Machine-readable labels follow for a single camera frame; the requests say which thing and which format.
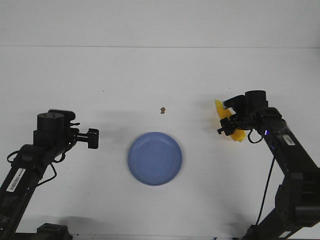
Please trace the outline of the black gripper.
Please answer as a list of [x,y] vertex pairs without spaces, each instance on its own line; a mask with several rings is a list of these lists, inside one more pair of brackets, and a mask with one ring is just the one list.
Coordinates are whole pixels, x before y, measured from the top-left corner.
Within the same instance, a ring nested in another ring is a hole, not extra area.
[[218,134],[224,133],[226,136],[232,135],[236,129],[253,130],[260,126],[259,107],[249,107],[246,105],[244,95],[237,95],[223,101],[224,109],[233,109],[235,114],[232,116],[232,121],[227,117],[220,120],[221,128],[217,130]]
[[88,144],[89,149],[98,149],[99,147],[99,130],[89,128],[87,133],[80,133],[78,128],[67,128],[67,141],[69,147],[72,148],[77,142],[84,142]]

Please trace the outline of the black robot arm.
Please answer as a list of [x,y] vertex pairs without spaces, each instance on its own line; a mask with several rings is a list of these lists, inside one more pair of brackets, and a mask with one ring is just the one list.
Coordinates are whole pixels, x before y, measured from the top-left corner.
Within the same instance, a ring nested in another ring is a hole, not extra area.
[[320,169],[282,118],[268,104],[264,90],[251,90],[225,101],[216,100],[219,134],[234,141],[256,130],[284,174],[275,195],[274,209],[251,225],[244,240],[286,240],[302,228],[320,222]]
[[78,142],[88,148],[99,147],[99,130],[81,133],[73,111],[50,109],[37,115],[33,143],[12,152],[11,169],[0,187],[0,238],[10,239],[16,232],[35,189],[43,184],[48,167],[62,162]]

